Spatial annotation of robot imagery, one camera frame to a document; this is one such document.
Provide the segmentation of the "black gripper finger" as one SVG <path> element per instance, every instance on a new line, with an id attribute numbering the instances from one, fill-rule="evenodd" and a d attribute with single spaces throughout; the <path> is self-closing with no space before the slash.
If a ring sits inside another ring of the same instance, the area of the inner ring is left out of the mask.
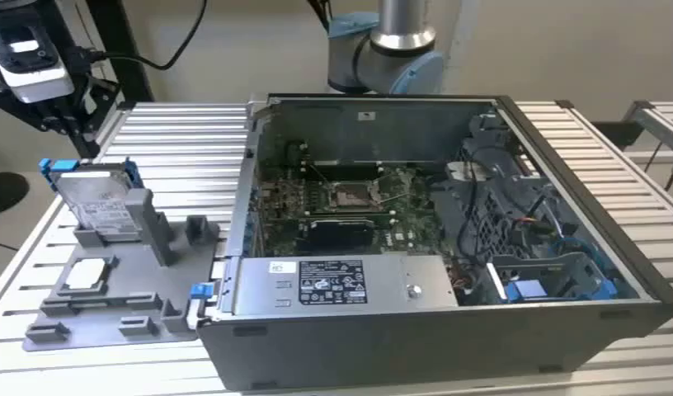
<path id="1" fill-rule="evenodd" d="M 73 76 L 71 95 L 52 100 L 53 129 L 68 137 L 81 158 L 100 153 L 99 130 L 116 104 L 120 85 L 92 75 Z"/>
<path id="2" fill-rule="evenodd" d="M 48 120 L 37 106 L 21 102 L 3 84 L 0 84 L 0 110 L 41 132 L 59 130 L 55 119 Z"/>

